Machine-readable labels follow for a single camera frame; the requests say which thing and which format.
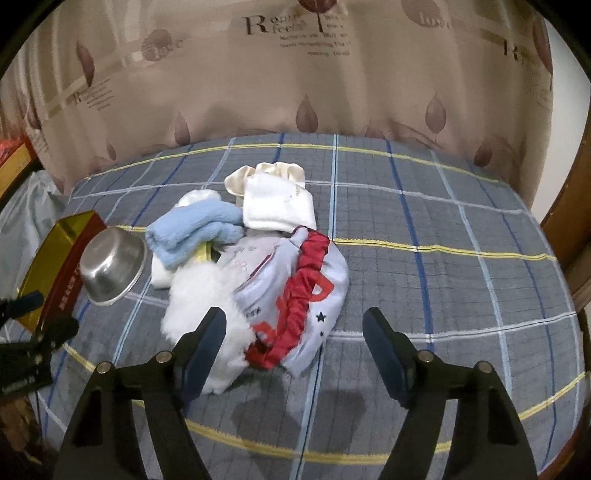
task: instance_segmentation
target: blue towel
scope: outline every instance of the blue towel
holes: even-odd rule
[[[244,236],[242,209],[221,200],[202,200],[165,213],[146,228],[146,242],[166,269],[186,262],[198,244],[235,244]]]

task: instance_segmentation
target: pile of clothes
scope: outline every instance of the pile of clothes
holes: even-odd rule
[[[301,375],[349,287],[343,255],[316,231],[299,165],[241,167],[224,184],[235,204],[193,190],[146,229],[152,284],[170,288],[163,335],[176,343],[210,307],[226,313],[226,337],[203,389],[216,394],[248,365]]]

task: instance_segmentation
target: white wall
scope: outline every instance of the white wall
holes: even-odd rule
[[[554,70],[550,143],[531,211],[541,222],[552,207],[579,149],[591,83],[554,27],[546,22]]]

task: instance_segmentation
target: bowl rim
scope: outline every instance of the bowl rim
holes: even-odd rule
[[[139,280],[141,274],[144,272],[146,260],[148,259],[148,244],[146,243],[146,240],[143,236],[137,235],[136,238],[140,239],[142,241],[142,245],[144,246],[144,255],[142,258],[142,263],[139,266],[137,273],[134,275],[133,279],[128,283],[128,285],[112,299],[103,300],[103,301],[96,301],[92,298],[90,293],[88,293],[88,291],[87,291],[88,300],[93,305],[96,305],[98,307],[108,307],[110,305],[113,305],[117,300],[120,300],[121,298],[123,298],[133,288],[133,286],[136,284],[136,282]]]

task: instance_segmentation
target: bed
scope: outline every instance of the bed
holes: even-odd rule
[[[574,432],[583,403],[582,340],[564,278],[537,223],[504,182],[461,158],[370,138],[272,134],[193,144],[80,181],[65,215],[94,209],[141,234],[187,191],[233,201],[223,179],[242,165],[306,171],[319,230],[338,245],[350,287],[335,330],[301,378],[247,369],[221,395],[192,402],[187,424],[212,478],[376,479],[405,410],[388,397],[361,335],[378,306],[395,330],[446,362],[493,364],[542,471]],[[124,299],[75,308],[80,331],[52,361],[41,424],[59,448],[90,372],[102,360],[145,362],[167,290],[150,269]],[[11,336],[21,335],[13,324]],[[429,478],[443,473],[455,404],[447,403]],[[161,478],[145,415],[134,407],[149,478]]]

